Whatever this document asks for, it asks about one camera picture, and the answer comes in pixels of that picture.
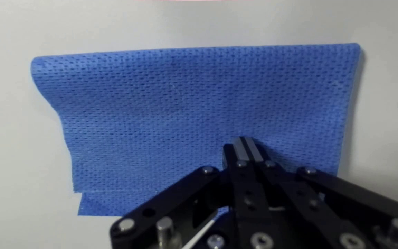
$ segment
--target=textured fabric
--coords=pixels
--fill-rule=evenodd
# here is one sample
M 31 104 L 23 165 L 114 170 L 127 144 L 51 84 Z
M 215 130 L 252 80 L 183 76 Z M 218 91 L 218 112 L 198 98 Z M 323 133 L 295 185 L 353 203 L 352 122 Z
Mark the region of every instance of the textured fabric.
M 122 215 L 237 136 L 294 169 L 335 173 L 356 44 L 178 49 L 40 57 L 31 75 L 58 112 L 80 215 Z

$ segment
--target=blue cloth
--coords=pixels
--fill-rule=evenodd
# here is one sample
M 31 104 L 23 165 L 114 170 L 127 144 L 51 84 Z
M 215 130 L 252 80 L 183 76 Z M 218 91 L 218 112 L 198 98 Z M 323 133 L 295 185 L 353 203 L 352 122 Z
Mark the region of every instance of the blue cloth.
M 80 215 L 124 215 L 248 136 L 294 169 L 334 174 L 356 44 L 178 49 L 38 57 Z

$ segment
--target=blue fabric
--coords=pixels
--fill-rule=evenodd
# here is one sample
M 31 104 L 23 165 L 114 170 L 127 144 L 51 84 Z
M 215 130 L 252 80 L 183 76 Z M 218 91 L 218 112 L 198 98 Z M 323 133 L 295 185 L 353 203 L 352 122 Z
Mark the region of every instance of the blue fabric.
M 58 112 L 80 215 L 122 215 L 237 136 L 294 169 L 334 174 L 356 44 L 178 49 L 38 57 L 31 75 Z

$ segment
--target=white wall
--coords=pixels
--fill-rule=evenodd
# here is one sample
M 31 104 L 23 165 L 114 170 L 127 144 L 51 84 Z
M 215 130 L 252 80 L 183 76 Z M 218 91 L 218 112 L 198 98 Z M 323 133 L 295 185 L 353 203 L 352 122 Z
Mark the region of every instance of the white wall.
M 398 199 L 398 1 L 0 0 L 0 248 L 109 248 L 113 219 L 75 217 L 56 114 L 35 55 L 357 42 L 366 62 L 341 177 Z

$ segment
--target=white background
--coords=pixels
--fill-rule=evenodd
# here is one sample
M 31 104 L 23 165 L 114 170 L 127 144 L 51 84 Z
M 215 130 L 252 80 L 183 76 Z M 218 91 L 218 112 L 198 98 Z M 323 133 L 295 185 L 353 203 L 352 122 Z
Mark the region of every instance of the white background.
M 35 55 L 356 42 L 364 51 L 339 176 L 398 199 L 398 0 L 0 0 L 0 248 L 109 248 L 113 219 L 77 217 Z

